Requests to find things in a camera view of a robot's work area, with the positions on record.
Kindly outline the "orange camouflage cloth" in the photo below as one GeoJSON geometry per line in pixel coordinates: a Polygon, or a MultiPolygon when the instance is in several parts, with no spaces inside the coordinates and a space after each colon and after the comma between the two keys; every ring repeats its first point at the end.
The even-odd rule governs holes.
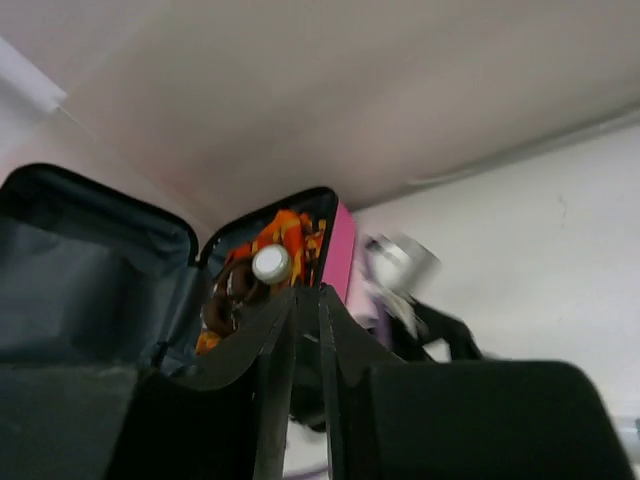
{"type": "MultiPolygon", "coordinates": [[[[269,295],[257,305],[245,307],[241,311],[242,317],[238,329],[249,309],[266,302],[282,288],[310,286],[313,283],[319,269],[326,225],[327,222],[324,219],[315,221],[306,212],[297,213],[291,209],[281,209],[252,241],[232,249],[227,254],[224,267],[232,260],[249,256],[253,258],[261,248],[267,245],[279,244],[289,252],[292,261],[291,274],[287,280],[277,285],[266,284],[269,287],[269,295]]],[[[196,354],[201,356],[208,353],[223,339],[225,338],[209,331],[202,321],[202,330],[196,343],[196,354]]]]}

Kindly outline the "round white-green jar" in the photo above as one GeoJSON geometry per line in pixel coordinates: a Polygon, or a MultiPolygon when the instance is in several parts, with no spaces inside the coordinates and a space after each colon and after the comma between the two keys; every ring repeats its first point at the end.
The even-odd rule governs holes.
{"type": "Polygon", "coordinates": [[[292,261],[289,252],[279,244],[261,248],[252,260],[252,273],[267,285],[277,285],[287,280],[291,274],[292,261]]]}

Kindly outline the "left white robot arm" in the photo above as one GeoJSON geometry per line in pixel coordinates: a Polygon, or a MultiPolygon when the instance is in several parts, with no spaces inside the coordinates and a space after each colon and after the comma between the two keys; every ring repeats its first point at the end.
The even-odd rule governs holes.
{"type": "Polygon", "coordinates": [[[406,235],[371,236],[364,240],[362,261],[374,308],[366,330],[386,349],[405,361],[431,361],[425,347],[442,341],[452,361],[485,358],[462,320],[413,295],[414,288],[440,265],[429,249],[406,235]]]}

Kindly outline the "pink hard-shell suitcase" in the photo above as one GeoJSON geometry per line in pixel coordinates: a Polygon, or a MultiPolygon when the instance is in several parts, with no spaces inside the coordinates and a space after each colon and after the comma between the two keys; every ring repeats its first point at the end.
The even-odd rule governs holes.
{"type": "Polygon", "coordinates": [[[318,272],[310,286],[249,309],[235,333],[295,290],[288,420],[311,424],[323,412],[318,293],[346,297],[356,236],[333,190],[281,199],[200,244],[181,218],[81,175],[47,164],[14,170],[1,188],[2,477],[108,479],[141,378],[185,376],[210,352],[195,352],[201,311],[227,254],[281,209],[327,222],[318,272]]]}

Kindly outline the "brown headphones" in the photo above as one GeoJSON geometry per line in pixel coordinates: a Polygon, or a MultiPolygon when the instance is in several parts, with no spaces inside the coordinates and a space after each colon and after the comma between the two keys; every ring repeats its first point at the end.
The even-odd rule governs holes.
{"type": "Polygon", "coordinates": [[[234,333],[241,311],[253,307],[269,295],[269,287],[253,272],[253,258],[243,257],[228,263],[214,282],[202,308],[204,326],[221,338],[234,333]]]}

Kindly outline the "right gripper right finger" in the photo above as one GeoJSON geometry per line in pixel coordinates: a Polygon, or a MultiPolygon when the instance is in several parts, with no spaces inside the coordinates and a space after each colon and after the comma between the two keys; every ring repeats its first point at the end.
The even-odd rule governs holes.
{"type": "Polygon", "coordinates": [[[602,399],[558,361],[408,363],[319,297],[335,479],[630,479],[602,399]]]}

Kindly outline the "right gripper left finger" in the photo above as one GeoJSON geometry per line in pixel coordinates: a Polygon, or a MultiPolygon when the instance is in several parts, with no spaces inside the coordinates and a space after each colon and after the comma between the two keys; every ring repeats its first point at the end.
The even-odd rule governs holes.
{"type": "Polygon", "coordinates": [[[191,373],[143,376],[108,479],[279,479],[295,361],[296,292],[280,291],[191,373]]]}

